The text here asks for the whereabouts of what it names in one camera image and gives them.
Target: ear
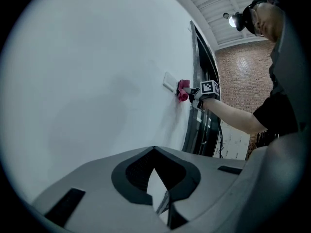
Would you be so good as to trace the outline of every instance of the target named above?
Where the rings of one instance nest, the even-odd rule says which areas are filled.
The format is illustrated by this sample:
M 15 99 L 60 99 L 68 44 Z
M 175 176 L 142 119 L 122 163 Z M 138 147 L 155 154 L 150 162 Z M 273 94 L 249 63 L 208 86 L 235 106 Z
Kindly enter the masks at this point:
M 267 0 L 267 3 L 270 3 L 270 4 L 276 4 L 276 3 L 277 3 L 277 1 L 275 1 L 275 0 Z

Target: ceiling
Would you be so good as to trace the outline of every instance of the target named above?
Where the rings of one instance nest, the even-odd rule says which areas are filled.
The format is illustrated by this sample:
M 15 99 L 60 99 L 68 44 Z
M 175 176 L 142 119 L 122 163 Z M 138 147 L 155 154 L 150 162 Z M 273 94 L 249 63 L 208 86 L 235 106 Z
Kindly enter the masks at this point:
M 211 28 L 219 48 L 225 48 L 236 44 L 264 40 L 263 37 L 255 37 L 247 29 L 241 32 L 230 26 L 228 20 L 223 18 L 225 12 L 230 15 L 239 11 L 243 12 L 252 0 L 191 0 L 200 10 Z

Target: wire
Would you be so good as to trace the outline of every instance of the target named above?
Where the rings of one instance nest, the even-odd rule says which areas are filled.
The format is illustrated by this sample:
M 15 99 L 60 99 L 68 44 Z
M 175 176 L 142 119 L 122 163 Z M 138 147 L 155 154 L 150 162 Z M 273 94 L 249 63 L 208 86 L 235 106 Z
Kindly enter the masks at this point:
M 220 126 L 220 118 L 218 118 L 218 129 L 219 129 L 219 134 L 220 134 L 220 148 L 219 148 L 219 158 L 223 159 L 222 156 L 222 150 L 224 149 L 223 146 L 223 131 L 222 131 L 222 127 Z

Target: brick wall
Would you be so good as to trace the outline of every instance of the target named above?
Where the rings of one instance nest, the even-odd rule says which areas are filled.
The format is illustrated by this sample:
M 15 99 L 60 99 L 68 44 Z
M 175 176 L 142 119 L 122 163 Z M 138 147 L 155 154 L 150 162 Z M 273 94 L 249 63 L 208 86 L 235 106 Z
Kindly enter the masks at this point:
M 259 41 L 216 51 L 224 103 L 249 112 L 263 104 L 272 89 L 268 69 L 273 47 L 269 41 Z M 246 158 L 255 147 L 256 137 L 251 135 Z

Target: forearm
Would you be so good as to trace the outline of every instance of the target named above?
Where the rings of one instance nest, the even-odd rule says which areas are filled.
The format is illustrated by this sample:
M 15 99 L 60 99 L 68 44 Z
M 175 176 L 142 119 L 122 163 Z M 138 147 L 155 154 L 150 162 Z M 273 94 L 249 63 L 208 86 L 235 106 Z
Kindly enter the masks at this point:
M 252 113 L 233 108 L 216 99 L 206 99 L 203 108 L 210 110 L 230 126 L 247 134 L 262 132 L 265 128 L 257 121 Z

